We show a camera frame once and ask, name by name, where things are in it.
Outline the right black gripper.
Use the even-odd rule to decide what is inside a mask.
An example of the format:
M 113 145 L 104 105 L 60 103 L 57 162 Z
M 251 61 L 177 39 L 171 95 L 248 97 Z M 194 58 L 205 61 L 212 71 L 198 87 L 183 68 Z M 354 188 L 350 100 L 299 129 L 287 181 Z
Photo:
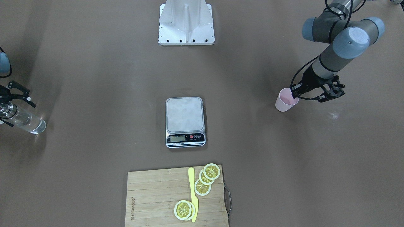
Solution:
M 8 85 L 0 86 L 0 103 L 11 102 L 12 100 L 24 100 L 28 103 L 31 107 L 36 108 L 36 104 L 32 102 L 31 97 L 29 96 L 30 90 L 21 85 L 16 81 L 10 81 Z M 13 94 L 10 90 L 11 89 L 18 89 L 22 92 L 22 94 Z

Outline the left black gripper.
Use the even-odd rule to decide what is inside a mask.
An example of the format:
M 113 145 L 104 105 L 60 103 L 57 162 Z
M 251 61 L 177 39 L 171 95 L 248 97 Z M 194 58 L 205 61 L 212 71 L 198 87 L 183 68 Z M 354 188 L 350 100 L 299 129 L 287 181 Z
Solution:
M 318 102 L 327 102 L 345 95 L 345 92 L 343 90 L 343 88 L 345 88 L 345 85 L 341 84 L 339 79 L 340 78 L 338 75 L 335 75 L 330 79 L 319 78 L 319 88 L 323 90 L 323 93 L 317 96 L 316 100 Z

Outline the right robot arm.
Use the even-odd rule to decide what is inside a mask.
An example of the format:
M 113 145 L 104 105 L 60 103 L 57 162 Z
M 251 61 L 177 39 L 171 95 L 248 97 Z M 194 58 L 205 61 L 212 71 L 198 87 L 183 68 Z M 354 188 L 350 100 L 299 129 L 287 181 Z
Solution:
M 4 50 L 1 48 L 1 54 L 0 54 L 0 73 L 1 73 L 1 78 L 5 79 L 11 76 L 12 74 L 12 66 L 9 61 L 9 58 L 7 54 L 4 52 Z M 17 89 L 22 92 L 22 94 L 13 94 L 10 92 L 10 89 Z M 2 86 L 0 89 L 0 103 L 6 103 L 6 102 L 11 102 L 12 100 L 24 100 L 26 103 L 28 103 L 30 106 L 33 108 L 36 108 L 36 104 L 31 101 L 31 98 L 29 96 L 30 90 L 20 83 L 16 81 L 10 81 L 7 86 Z

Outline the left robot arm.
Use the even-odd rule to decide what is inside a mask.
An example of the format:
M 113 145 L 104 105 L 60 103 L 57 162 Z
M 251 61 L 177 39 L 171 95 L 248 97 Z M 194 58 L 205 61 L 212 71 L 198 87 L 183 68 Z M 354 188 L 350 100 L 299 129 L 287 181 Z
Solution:
M 306 63 L 302 80 L 290 90 L 294 98 L 303 99 L 303 94 L 322 89 L 322 94 L 311 100 L 327 102 L 345 94 L 338 72 L 385 33 L 385 24 L 378 17 L 352 21 L 351 17 L 365 4 L 364 0 L 334 0 L 326 3 L 319 17 L 307 19 L 302 27 L 302 36 L 309 41 L 326 43 L 329 46 L 317 57 Z

